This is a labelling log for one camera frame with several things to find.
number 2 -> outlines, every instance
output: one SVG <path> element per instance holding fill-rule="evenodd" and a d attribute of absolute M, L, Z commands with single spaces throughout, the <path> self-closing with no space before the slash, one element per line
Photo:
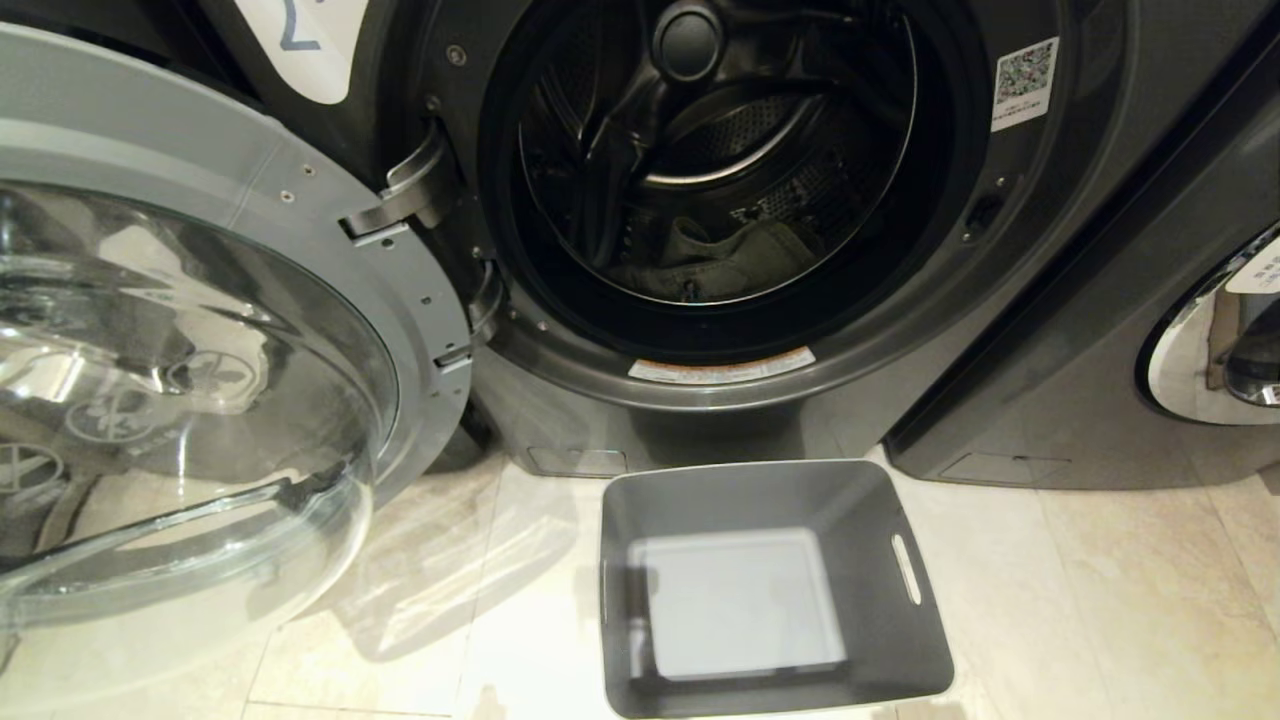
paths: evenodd
<path fill-rule="evenodd" d="M 298 32 L 298 8 L 294 1 L 284 0 L 284 35 L 280 36 L 280 50 L 319 50 L 320 44 L 315 40 L 297 40 L 294 37 Z"/>

laundry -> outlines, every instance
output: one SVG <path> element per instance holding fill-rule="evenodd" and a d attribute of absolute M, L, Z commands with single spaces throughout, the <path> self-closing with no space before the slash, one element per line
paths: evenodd
<path fill-rule="evenodd" d="M 655 266 L 614 268 L 618 283 L 659 300 L 716 302 L 777 287 L 812 268 L 818 258 L 786 223 L 750 223 L 712 240 L 689 218 L 677 218 Z"/>

laundry basket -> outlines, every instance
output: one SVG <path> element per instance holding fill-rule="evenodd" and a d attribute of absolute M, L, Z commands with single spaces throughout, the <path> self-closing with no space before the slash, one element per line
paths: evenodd
<path fill-rule="evenodd" d="M 888 475 L 863 460 L 623 475 L 604 493 L 605 684 L 627 717 L 936 694 L 954 676 Z"/>

beige tile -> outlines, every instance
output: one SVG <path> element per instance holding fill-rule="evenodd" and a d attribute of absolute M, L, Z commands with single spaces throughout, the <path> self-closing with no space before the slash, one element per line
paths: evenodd
<path fill-rule="evenodd" d="M 1202 488 L 1041 495 L 1125 720 L 1280 717 L 1280 652 Z"/>
<path fill-rule="evenodd" d="M 250 642 L 182 675 L 81 707 L 59 710 L 54 720 L 238 719 L 265 643 L 265 638 Z"/>
<path fill-rule="evenodd" d="M 873 460 L 882 464 L 877 448 Z M 891 471 L 956 661 L 909 717 L 1108 717 L 1101 676 L 1034 491 Z"/>
<path fill-rule="evenodd" d="M 604 484 L 506 468 L 456 717 L 614 717 L 595 587 Z"/>
<path fill-rule="evenodd" d="M 426 477 L 381 509 L 351 570 L 271 638 L 252 698 L 452 712 L 502 465 Z"/>
<path fill-rule="evenodd" d="M 1252 475 L 1207 492 L 1272 632 L 1280 637 L 1280 483 L 1271 484 L 1274 489 L 1262 477 Z"/>
<path fill-rule="evenodd" d="M 241 720 L 338 720 L 338 711 L 328 707 L 294 707 L 251 702 L 244 706 L 244 716 Z"/>
<path fill-rule="evenodd" d="M 406 715 L 402 712 L 364 712 L 358 710 L 332 710 L 326 707 L 297 707 L 251 702 L 244 707 L 242 720 L 415 720 L 431 717 L 438 719 L 442 716 Z"/>

front-load washing machine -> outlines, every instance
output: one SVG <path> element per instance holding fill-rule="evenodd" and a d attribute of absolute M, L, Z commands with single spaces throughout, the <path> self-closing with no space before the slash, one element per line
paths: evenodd
<path fill-rule="evenodd" d="M 1265 5 L 442 4 L 402 87 L 504 283 L 476 402 L 535 473 L 863 455 Z"/>
<path fill-rule="evenodd" d="M 0 706 L 296 612 L 472 374 L 536 471 L 861 454 L 1263 5 L 0 3 Z"/>
<path fill-rule="evenodd" d="M 1280 461 L 1280 13 L 887 442 L 931 479 L 1225 483 Z"/>

